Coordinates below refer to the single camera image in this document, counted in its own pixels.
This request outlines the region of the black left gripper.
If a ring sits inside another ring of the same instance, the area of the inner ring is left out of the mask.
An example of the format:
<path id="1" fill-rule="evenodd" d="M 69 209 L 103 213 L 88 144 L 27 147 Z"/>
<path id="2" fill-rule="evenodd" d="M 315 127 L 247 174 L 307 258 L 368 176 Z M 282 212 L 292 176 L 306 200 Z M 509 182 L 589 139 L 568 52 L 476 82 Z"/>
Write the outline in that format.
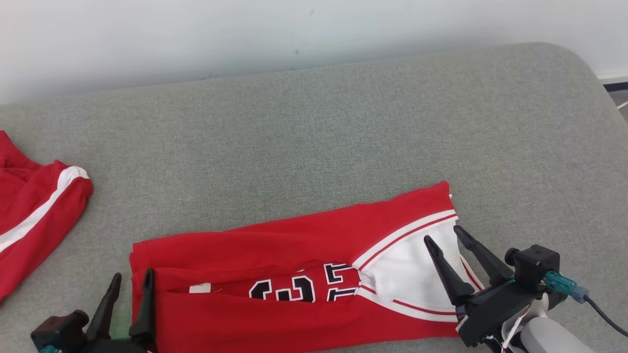
<path id="1" fill-rule="evenodd" d="M 123 275 L 116 273 L 101 299 L 87 329 L 87 339 L 64 339 L 65 353 L 157 353 L 155 272 L 144 276 L 139 311 L 130 327 L 130 339 L 111 339 L 110 325 L 113 308 L 119 298 Z"/>

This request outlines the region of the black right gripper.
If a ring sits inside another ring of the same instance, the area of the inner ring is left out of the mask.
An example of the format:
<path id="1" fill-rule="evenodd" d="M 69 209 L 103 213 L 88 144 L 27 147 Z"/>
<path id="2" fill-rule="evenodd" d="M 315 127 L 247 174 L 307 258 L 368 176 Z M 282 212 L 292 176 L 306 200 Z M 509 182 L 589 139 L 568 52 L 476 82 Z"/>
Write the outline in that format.
<path id="1" fill-rule="evenodd" d="M 424 243 L 452 305 L 463 305 L 464 318 L 458 322 L 458 335 L 466 347 L 482 344 L 501 347 L 505 342 L 502 327 L 507 320 L 520 313 L 534 300 L 542 299 L 544 290 L 525 288 L 510 280 L 514 271 L 471 236 L 462 226 L 453 227 L 462 245 L 475 255 L 489 276 L 490 288 L 476 294 L 471 284 L 464 282 L 444 257 L 435 241 L 426 235 Z"/>

